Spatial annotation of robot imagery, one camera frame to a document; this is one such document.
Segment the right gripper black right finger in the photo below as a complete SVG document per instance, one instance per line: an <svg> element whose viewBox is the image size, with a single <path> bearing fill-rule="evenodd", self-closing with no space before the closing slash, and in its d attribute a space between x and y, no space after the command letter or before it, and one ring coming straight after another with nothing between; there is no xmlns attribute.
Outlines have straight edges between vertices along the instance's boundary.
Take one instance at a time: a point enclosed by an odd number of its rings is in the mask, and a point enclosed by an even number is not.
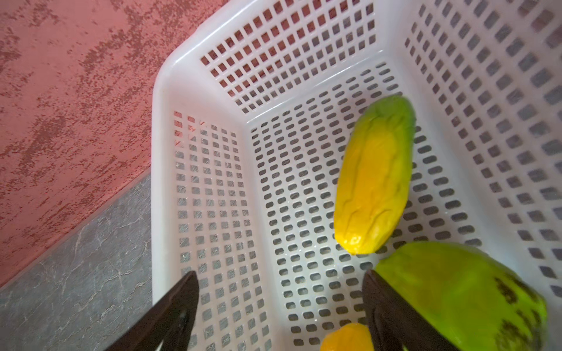
<svg viewBox="0 0 562 351"><path fill-rule="evenodd" d="M456 350L376 271L362 283L367 325L376 350Z"/></svg>

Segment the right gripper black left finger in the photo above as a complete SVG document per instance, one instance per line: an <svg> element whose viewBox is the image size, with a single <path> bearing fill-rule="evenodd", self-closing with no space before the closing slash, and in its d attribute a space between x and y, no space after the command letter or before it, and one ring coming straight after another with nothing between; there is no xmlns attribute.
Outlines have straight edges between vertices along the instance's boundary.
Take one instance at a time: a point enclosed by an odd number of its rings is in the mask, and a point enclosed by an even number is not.
<svg viewBox="0 0 562 351"><path fill-rule="evenodd" d="M196 321L199 280L184 275L109 350L186 350Z"/></svg>

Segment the small yellow lemon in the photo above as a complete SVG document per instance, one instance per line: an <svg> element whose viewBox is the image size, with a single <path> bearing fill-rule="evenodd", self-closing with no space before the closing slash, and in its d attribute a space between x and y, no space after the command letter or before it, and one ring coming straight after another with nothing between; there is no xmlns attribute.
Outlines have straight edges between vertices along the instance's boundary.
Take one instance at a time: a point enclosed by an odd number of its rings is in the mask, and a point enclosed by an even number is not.
<svg viewBox="0 0 562 351"><path fill-rule="evenodd" d="M320 351L374 351L369 328L360 323L349 323L328 334Z"/></svg>

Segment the green custard apple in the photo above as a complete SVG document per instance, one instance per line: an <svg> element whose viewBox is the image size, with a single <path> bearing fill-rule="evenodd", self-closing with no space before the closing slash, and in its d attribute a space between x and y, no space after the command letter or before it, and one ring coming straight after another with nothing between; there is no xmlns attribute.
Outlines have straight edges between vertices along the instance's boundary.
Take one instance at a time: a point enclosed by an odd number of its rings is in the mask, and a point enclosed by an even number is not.
<svg viewBox="0 0 562 351"><path fill-rule="evenodd" d="M477 248L406 244L374 271L459 350L541 350L545 299Z"/></svg>

